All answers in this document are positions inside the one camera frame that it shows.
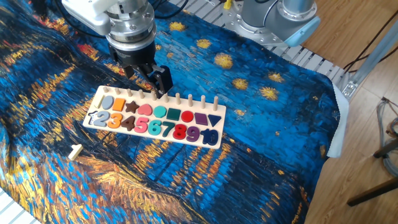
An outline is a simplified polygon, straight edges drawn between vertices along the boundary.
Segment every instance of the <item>purple number 9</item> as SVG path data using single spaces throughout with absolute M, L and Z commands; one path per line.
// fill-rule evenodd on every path
M 195 142 L 198 140 L 200 136 L 199 128 L 197 127 L 189 127 L 187 130 L 187 141 L 188 142 Z

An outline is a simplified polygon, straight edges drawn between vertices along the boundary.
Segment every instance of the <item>green square block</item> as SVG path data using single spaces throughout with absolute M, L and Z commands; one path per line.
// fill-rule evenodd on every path
M 180 119 L 181 111 L 174 108 L 169 108 L 169 112 L 167 112 L 167 119 L 178 121 Z

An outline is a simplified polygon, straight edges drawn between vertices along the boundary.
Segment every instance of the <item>chair leg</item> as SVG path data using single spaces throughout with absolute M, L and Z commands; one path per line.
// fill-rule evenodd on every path
M 387 153 L 391 152 L 392 150 L 396 149 L 398 147 L 398 138 L 390 142 L 389 144 L 385 145 L 383 148 L 378 150 L 373 154 L 374 157 L 380 158 Z
M 369 189 L 355 197 L 350 198 L 347 204 L 352 207 L 397 188 L 398 188 L 398 177 L 395 177 L 392 180 L 389 180 L 381 185 L 373 187 L 372 189 Z

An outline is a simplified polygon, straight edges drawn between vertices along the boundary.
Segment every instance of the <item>blue number 7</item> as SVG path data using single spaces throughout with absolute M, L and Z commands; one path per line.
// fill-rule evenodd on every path
M 166 130 L 164 130 L 163 132 L 163 137 L 167 137 L 167 135 L 169 134 L 169 132 L 171 131 L 171 129 L 174 128 L 175 123 L 173 122 L 168 122 L 168 121 L 163 121 L 162 125 L 167 126 Z

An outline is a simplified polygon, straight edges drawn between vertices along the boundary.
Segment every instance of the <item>heart-shaped block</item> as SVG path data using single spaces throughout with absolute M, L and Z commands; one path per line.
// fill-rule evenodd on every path
M 149 104 L 142 105 L 138 108 L 137 113 L 150 116 L 152 114 L 152 107 Z

